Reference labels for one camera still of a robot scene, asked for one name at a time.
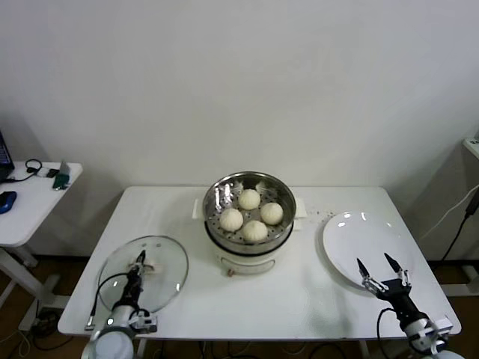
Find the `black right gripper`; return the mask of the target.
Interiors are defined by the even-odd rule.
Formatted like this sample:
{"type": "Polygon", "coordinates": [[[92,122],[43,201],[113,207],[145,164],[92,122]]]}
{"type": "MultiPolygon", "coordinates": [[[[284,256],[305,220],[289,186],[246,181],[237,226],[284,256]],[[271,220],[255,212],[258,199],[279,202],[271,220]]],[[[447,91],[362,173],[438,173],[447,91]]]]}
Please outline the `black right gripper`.
{"type": "Polygon", "coordinates": [[[362,277],[363,287],[370,293],[376,294],[379,300],[387,301],[396,313],[400,324],[411,324],[422,319],[422,312],[416,307],[409,294],[411,283],[409,271],[403,269],[398,261],[384,253],[388,264],[397,275],[395,279],[379,282],[374,279],[366,269],[363,262],[357,258],[359,273],[362,277]]]}

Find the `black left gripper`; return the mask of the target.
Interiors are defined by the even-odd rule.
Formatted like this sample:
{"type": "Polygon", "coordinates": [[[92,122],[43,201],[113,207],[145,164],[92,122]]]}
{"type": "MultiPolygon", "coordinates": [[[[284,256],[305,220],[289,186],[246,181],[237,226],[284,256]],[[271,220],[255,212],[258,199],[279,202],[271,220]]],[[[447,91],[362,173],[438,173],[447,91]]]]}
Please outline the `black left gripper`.
{"type": "Polygon", "coordinates": [[[143,284],[142,277],[145,272],[146,250],[142,250],[136,258],[135,262],[129,265],[129,274],[127,275],[127,282],[123,288],[121,296],[121,304],[131,307],[138,307],[138,300],[140,297],[143,284]]]}

